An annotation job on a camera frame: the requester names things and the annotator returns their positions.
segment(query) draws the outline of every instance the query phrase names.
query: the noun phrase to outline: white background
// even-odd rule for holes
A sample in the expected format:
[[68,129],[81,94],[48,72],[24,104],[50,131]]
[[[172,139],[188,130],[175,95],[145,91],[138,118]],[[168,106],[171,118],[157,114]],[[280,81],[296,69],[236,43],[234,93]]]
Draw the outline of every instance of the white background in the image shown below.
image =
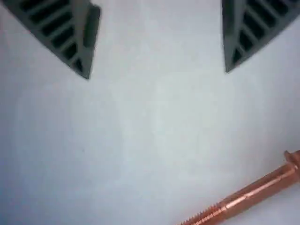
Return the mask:
[[[229,75],[219,0],[98,0],[91,79],[0,6],[0,222],[175,225],[300,149],[300,20]],[[297,224],[300,187],[224,224]]]

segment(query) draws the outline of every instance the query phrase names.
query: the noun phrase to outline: copper bolt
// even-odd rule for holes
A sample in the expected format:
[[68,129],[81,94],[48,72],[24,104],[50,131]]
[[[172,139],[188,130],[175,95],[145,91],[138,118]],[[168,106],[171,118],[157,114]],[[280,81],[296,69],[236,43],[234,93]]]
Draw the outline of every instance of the copper bolt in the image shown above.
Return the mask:
[[300,150],[285,152],[287,163],[258,181],[225,198],[181,225],[215,225],[238,215],[283,189],[300,182]]

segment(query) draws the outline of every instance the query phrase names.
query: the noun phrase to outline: screw thread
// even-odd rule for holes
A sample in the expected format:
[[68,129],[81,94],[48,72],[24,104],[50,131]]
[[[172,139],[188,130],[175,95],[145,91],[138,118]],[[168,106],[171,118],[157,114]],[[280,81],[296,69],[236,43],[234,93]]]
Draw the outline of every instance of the screw thread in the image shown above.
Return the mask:
[[186,220],[180,225],[212,225],[217,221],[225,219],[224,212],[226,207],[221,203],[210,206],[207,210],[196,214],[194,217]]

